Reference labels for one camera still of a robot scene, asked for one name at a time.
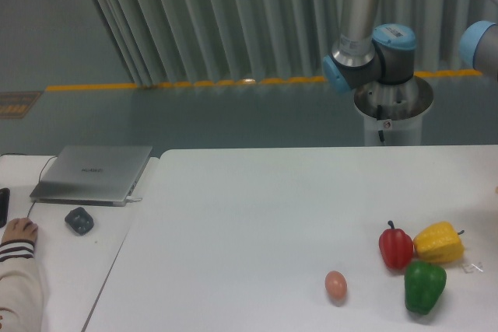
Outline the cream striped sleeve forearm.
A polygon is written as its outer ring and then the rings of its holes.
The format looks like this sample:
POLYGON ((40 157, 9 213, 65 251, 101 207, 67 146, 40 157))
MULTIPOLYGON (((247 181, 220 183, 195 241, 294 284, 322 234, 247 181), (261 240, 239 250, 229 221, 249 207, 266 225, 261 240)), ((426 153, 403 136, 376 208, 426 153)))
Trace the cream striped sleeve forearm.
POLYGON ((35 244, 25 239, 1 245, 1 330, 40 331, 44 294, 35 244))

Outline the person's hand on mouse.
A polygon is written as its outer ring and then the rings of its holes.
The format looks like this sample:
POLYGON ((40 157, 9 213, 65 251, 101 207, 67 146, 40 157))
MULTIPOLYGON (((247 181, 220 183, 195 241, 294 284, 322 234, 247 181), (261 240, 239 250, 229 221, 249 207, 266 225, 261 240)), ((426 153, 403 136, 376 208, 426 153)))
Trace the person's hand on mouse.
POLYGON ((29 218, 15 218, 5 226, 1 244, 30 243, 35 245, 38 237, 38 225, 29 218))

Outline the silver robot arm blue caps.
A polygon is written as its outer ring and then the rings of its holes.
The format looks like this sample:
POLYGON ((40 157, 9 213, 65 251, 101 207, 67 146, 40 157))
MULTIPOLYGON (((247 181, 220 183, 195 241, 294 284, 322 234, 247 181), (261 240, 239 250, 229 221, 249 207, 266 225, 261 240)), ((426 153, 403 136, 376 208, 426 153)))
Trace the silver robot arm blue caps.
MULTIPOLYGON (((415 34, 398 24, 374 28, 378 2, 343 0, 338 39, 322 63, 337 92, 371 82, 395 86, 414 76, 415 34)), ((497 82, 497 23, 472 24, 460 39, 459 54, 465 64, 497 82)))

